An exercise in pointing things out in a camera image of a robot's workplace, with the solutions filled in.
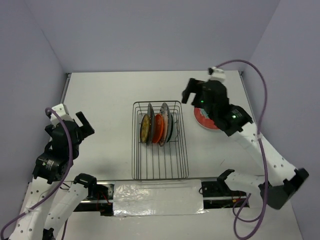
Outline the red teal patterned plate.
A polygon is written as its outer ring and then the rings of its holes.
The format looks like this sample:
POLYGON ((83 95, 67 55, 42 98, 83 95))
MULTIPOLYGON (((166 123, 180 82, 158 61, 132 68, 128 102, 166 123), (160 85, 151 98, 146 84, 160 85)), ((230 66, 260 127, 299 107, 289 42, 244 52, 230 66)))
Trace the red teal patterned plate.
POLYGON ((220 129, 215 125, 214 121, 209 118, 209 115, 202 108, 195 107, 193 109, 194 117, 198 124, 210 131, 219 131, 220 129))

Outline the white blue floral plate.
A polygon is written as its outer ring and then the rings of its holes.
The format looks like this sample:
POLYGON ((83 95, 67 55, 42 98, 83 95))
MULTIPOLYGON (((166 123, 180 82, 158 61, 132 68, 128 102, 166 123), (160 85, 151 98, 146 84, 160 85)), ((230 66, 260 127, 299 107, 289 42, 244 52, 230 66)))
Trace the white blue floral plate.
POLYGON ((163 117, 163 133, 158 142, 160 147, 163 147, 165 143, 168 141, 169 131, 171 127, 171 113, 167 103, 163 103, 160 108, 160 114, 163 117))

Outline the grey plate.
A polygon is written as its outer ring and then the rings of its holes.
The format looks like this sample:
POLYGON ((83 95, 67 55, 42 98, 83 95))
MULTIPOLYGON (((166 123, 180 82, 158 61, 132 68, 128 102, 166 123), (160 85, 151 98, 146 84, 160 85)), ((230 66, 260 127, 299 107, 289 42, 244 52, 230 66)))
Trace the grey plate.
POLYGON ((155 112, 151 103, 148 104, 147 114, 150 118, 149 133, 147 138, 147 144, 149 145, 152 143, 152 139, 155 133, 155 112))

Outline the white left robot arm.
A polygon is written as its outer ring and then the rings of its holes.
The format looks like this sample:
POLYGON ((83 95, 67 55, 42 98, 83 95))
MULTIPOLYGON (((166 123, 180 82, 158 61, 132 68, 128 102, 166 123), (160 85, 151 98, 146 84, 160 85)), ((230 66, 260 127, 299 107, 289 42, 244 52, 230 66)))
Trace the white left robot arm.
POLYGON ((51 140, 35 161, 24 210, 9 222, 16 224, 10 240, 54 240, 79 203, 98 194, 97 179, 81 173, 75 177, 64 197, 54 203, 79 156, 80 144, 95 131, 81 111, 76 113, 82 123, 78 125, 64 104, 48 107, 45 113, 50 119, 45 131, 51 140))

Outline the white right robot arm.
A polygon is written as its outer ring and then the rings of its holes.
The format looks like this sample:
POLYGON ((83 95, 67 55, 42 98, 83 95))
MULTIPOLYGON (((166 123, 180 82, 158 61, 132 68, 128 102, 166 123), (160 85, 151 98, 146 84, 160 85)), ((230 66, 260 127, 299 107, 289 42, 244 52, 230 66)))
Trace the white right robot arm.
POLYGON ((225 85, 219 80, 201 81, 190 78, 182 92, 182 103, 195 94, 192 106, 203 109, 214 124, 228 137, 238 142, 261 166, 263 176, 242 174, 227 169, 217 177, 217 190, 223 196, 242 191, 261 196, 272 209, 281 209, 299 190, 309 173, 288 162, 261 135, 247 111, 230 103, 225 85))

